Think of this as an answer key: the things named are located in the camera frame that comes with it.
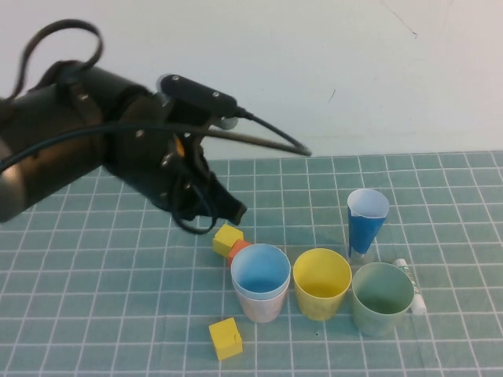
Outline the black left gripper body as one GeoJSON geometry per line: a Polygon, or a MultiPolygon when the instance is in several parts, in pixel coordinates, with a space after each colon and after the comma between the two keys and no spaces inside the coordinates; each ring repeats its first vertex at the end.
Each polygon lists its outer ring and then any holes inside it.
{"type": "Polygon", "coordinates": [[[200,141],[200,137],[156,135],[156,157],[160,163],[156,207],[182,219],[218,217],[210,194],[211,172],[200,141]]]}

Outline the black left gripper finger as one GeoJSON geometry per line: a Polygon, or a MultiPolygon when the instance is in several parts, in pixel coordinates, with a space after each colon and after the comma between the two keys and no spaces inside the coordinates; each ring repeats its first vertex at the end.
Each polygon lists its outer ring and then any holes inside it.
{"type": "Polygon", "coordinates": [[[211,176],[209,195],[219,217],[242,217],[247,211],[247,207],[234,198],[215,175],[211,176]]]}
{"type": "Polygon", "coordinates": [[[211,218],[211,224],[203,229],[203,234],[209,233],[216,225],[217,220],[227,220],[234,225],[239,225],[244,215],[244,204],[231,195],[205,196],[204,206],[211,218]]]}

